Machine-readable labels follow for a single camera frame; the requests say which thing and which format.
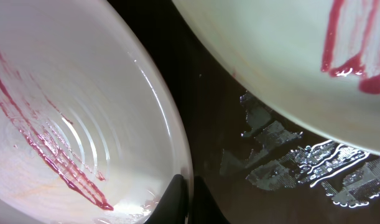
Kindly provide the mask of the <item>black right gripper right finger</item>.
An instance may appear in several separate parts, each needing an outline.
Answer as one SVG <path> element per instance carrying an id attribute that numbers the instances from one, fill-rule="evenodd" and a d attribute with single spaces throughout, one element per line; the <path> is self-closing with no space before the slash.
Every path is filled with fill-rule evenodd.
<path id="1" fill-rule="evenodd" d="M 200 176 L 194 178 L 192 211 L 189 220 L 191 224 L 229 224 Z"/>

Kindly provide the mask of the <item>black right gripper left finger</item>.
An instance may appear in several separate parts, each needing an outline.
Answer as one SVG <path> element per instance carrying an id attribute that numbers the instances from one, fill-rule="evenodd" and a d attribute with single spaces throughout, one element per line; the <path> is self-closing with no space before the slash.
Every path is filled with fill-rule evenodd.
<path id="1" fill-rule="evenodd" d="M 144 224 L 184 224 L 188 214 L 188 203 L 187 183 L 182 175 L 176 174 Z"/>

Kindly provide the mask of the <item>pink plate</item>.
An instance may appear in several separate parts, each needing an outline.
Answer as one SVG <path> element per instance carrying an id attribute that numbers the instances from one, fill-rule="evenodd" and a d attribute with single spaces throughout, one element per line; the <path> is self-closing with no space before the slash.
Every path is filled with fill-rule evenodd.
<path id="1" fill-rule="evenodd" d="M 0 0 L 0 223 L 145 223 L 176 174 L 190 203 L 175 103 L 109 2 Z"/>

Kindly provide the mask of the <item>cream plate with red sauce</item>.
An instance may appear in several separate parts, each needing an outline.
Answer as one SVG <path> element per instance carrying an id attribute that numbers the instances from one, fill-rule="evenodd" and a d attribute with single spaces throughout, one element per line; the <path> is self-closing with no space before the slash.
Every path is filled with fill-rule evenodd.
<path id="1" fill-rule="evenodd" d="M 380 155 L 380 1 L 174 5 L 262 102 L 313 133 Z"/>

